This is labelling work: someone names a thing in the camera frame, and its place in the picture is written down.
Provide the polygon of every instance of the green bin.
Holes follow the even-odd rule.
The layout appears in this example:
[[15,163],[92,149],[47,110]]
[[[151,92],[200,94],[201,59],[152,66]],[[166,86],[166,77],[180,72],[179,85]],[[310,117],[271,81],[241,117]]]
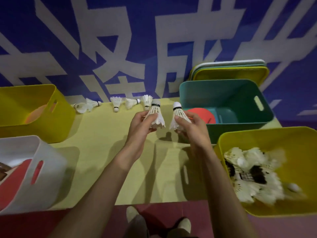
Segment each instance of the green bin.
[[179,88],[184,110],[208,109],[216,124],[207,124],[210,140],[216,144],[225,132],[258,129],[274,118],[256,83],[248,79],[187,81]]

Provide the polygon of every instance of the backdrop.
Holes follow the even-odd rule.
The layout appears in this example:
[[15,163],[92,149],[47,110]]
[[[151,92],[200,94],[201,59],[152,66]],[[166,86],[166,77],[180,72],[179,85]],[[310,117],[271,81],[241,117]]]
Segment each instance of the backdrop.
[[280,120],[317,120],[316,0],[0,0],[0,86],[179,96],[203,61],[263,59]]

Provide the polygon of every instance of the table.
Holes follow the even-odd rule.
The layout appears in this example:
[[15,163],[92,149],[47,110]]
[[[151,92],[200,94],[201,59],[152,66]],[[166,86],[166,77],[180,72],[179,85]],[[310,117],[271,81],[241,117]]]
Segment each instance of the table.
[[[179,98],[161,99],[164,129],[148,135],[144,151],[132,166],[116,205],[176,202],[206,199],[198,164],[189,155],[189,144],[178,143],[169,130],[173,103]],[[51,144],[68,160],[68,168],[56,203],[51,209],[71,208],[94,184],[105,166],[123,147],[130,121],[143,105],[131,110],[120,106],[113,112],[103,103],[90,113],[76,115],[68,139]],[[281,127],[275,118],[262,128]]]

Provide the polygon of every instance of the shoe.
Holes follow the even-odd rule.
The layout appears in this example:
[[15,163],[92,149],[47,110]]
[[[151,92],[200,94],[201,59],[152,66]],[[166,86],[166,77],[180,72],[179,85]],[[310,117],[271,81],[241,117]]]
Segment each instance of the shoe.
[[139,212],[133,206],[128,206],[128,208],[126,208],[126,219],[128,220],[128,223],[130,223],[130,221],[137,215],[139,215]]
[[181,228],[186,230],[189,234],[192,230],[192,224],[191,221],[188,218],[184,218],[177,226],[177,228]]

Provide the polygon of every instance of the leg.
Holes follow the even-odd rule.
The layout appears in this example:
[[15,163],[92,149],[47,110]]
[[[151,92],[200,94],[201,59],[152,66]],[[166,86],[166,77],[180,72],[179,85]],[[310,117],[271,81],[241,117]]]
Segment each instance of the leg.
[[183,219],[176,229],[171,230],[167,234],[167,238],[183,238],[191,236],[192,225],[189,219]]
[[129,226],[125,231],[123,238],[148,238],[148,230],[145,219],[133,206],[126,209],[126,219]]

